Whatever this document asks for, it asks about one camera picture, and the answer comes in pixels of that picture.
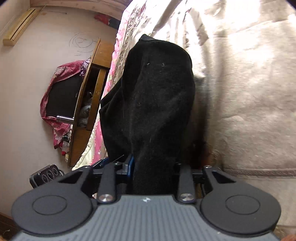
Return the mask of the wall air conditioner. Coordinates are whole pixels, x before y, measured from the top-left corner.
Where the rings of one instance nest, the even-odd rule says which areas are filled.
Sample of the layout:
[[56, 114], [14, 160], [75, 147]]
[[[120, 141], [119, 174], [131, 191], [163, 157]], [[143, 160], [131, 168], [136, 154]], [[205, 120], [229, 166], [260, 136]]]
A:
[[43, 7], [30, 8], [24, 12], [8, 29], [3, 37], [4, 46], [15, 46], [24, 31], [29, 27], [31, 22], [37, 17]]

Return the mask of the black television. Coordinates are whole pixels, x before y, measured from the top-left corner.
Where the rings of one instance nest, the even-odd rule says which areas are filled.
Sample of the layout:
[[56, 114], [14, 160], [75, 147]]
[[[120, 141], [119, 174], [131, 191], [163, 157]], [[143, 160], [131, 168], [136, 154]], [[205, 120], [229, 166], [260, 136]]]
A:
[[58, 115], [72, 118], [79, 96], [82, 78], [79, 73], [53, 84], [49, 91], [46, 116]]

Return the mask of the black pants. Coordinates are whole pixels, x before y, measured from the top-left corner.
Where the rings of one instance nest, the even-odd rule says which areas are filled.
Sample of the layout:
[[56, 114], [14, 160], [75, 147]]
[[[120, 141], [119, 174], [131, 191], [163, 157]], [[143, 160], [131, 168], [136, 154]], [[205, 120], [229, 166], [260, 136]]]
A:
[[205, 109], [198, 98], [189, 54], [142, 35], [99, 111], [109, 158], [134, 157], [135, 194], [175, 194], [179, 166], [201, 164]]

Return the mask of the red hanging bag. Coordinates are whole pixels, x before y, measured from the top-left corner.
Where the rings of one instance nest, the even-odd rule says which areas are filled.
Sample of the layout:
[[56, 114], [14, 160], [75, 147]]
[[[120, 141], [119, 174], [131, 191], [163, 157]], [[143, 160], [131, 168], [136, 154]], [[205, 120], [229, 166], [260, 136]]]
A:
[[115, 19], [109, 15], [105, 15], [105, 14], [102, 14], [102, 13], [97, 13], [94, 18], [97, 20], [97, 21], [100, 21], [102, 23], [104, 23], [105, 25], [108, 25], [109, 27], [112, 27], [114, 29], [117, 29], [119, 28], [119, 25], [120, 25], [120, 20], [118, 19]]

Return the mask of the floral satin bedspread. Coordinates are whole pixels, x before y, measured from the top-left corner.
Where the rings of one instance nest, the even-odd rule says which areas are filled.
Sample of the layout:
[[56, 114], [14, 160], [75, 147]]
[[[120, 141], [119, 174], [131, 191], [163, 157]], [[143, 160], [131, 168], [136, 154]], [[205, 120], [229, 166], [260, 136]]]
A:
[[209, 162], [271, 193], [279, 235], [295, 233], [295, 7], [290, 1], [132, 1], [116, 35], [109, 90], [140, 36], [191, 56]]

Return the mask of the black power strip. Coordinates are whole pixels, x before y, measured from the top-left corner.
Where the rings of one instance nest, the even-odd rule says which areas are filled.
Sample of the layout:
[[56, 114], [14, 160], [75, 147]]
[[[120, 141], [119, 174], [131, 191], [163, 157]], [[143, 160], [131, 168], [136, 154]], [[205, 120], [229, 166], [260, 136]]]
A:
[[29, 177], [29, 183], [33, 188], [49, 183], [54, 179], [63, 176], [64, 171], [60, 170], [55, 164], [47, 165], [44, 168], [33, 173]]

